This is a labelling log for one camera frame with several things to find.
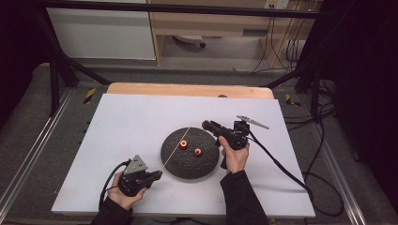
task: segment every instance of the sleeve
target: sleeve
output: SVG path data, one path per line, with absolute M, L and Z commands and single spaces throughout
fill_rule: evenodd
M 269 224 L 245 171 L 228 173 L 222 180 L 228 225 Z
M 94 217 L 91 225 L 130 225 L 130 216 L 132 209 L 126 211 L 110 198 L 106 198 L 103 202 L 99 213 Z

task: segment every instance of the finger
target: finger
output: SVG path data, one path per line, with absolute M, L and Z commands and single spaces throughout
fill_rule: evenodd
M 231 148 L 231 146 L 229 145 L 228 141 L 223 136 L 219 137 L 219 141 L 220 141 L 220 144 L 223 147 L 223 150 L 225 151 L 225 154 L 227 156 L 231 155 L 232 151 L 234 151 L 234 150 Z
M 139 198 L 140 200 L 142 200 L 144 198 L 144 194 L 146 192 L 146 188 L 142 188 L 140 191 L 138 191 L 138 193 L 135 195 L 135 198 Z
M 117 186 L 117 182 L 119 182 L 121 175 L 122 172 L 115 173 L 114 181 L 112 182 L 112 187 Z

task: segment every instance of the white tabletop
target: white tabletop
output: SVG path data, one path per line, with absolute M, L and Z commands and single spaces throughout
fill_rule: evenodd
M 270 127 L 251 125 L 251 131 L 288 171 L 302 181 L 277 100 L 105 94 L 52 211 L 66 215 L 97 213 L 100 192 L 116 165 L 139 155 L 149 172 L 161 170 L 161 146 L 172 132 L 183 127 L 201 128 L 204 120 L 233 128 L 237 115 L 248 116 Z M 281 172 L 253 142 L 246 173 L 269 217 L 314 217 L 306 191 Z M 191 181 L 179 179 L 164 170 L 161 180 L 156 181 L 145 197 L 133 206 L 134 215 L 225 215 L 220 187 L 224 176 L 225 170 L 219 166 L 208 176 Z

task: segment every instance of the circular base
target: circular base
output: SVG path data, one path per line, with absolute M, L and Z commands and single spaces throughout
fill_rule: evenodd
M 163 164 L 172 155 L 187 128 L 176 130 L 170 134 L 161 147 Z M 177 148 L 166 164 L 166 169 L 172 175 L 182 179 L 197 179 L 211 173 L 219 162 L 220 150 L 215 145 L 215 139 L 206 131 L 191 127 L 184 139 L 186 149 Z M 201 156 L 195 156 L 195 149 L 201 149 Z

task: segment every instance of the black stand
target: black stand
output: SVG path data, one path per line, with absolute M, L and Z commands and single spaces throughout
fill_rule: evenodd
M 305 19 L 325 19 L 329 20 L 336 15 L 332 12 L 316 11 L 295 11 L 295 10 L 274 10 L 259 8 L 240 8 L 240 7 L 205 7 L 205 6 L 182 6 L 182 5 L 159 5 L 159 4 L 133 4 L 133 3 L 101 3 L 101 2 L 81 2 L 65 0 L 32 0 L 23 1 L 25 11 L 33 18 L 36 32 L 44 33 L 47 40 L 46 46 L 49 50 L 52 71 L 52 112 L 54 114 L 59 106 L 59 90 L 57 75 L 59 74 L 66 86 L 76 86 L 79 80 L 74 74 L 73 68 L 80 70 L 85 75 L 94 80 L 110 84 L 112 82 L 101 78 L 98 74 L 90 71 L 86 67 L 78 64 L 69 58 L 59 45 L 55 31 L 51 27 L 51 21 L 46 13 L 46 8 L 78 8 L 91 10 L 117 10 L 117 11 L 145 11 L 145 12 L 174 12 L 174 13 L 195 13 L 195 14 L 214 14 L 214 15 L 237 15 L 237 16 L 256 16 L 256 17 L 285 17 L 285 18 L 305 18 Z M 279 83 L 283 83 L 292 77 L 300 76 L 299 71 L 292 72 L 288 76 L 273 82 L 266 87 L 273 88 Z
M 66 86 L 76 87 L 79 83 L 74 69 L 81 71 L 88 77 L 96 80 L 102 84 L 111 84 L 112 82 L 102 78 L 100 75 L 89 70 L 83 65 L 77 63 L 73 59 L 69 58 L 62 50 L 55 31 L 51 26 L 50 18 L 46 12 L 45 7 L 35 6 L 33 4 L 24 4 L 23 13 L 26 18 L 32 19 L 31 22 L 33 29 L 38 37 L 45 37 L 45 43 L 48 46 L 44 46 L 43 49 L 47 49 L 50 61 L 50 73 L 51 73 L 51 91 L 52 91 L 52 108 L 50 116 L 53 116 L 59 107 L 59 81 L 58 75 L 62 78 Z
M 341 47 L 338 43 L 340 43 L 344 33 L 342 22 L 348 11 L 354 6 L 355 1 L 356 0 L 347 2 L 324 1 L 320 8 L 320 12 L 326 13 L 328 11 L 335 11 L 335 8 L 338 8 L 339 13 L 335 12 L 335 14 L 338 15 L 335 18 L 336 20 L 316 20 L 296 69 L 280 79 L 260 87 L 273 89 L 292 78 L 299 77 L 296 84 L 296 91 L 298 93 L 304 93 L 308 88 L 312 87 L 311 115 L 314 117 L 315 121 L 317 121 L 319 117 L 317 111 L 320 92 L 319 82 L 321 75 L 325 73 L 325 71 L 322 70 L 322 66 L 329 60 L 329 54 L 333 52 L 334 49 Z

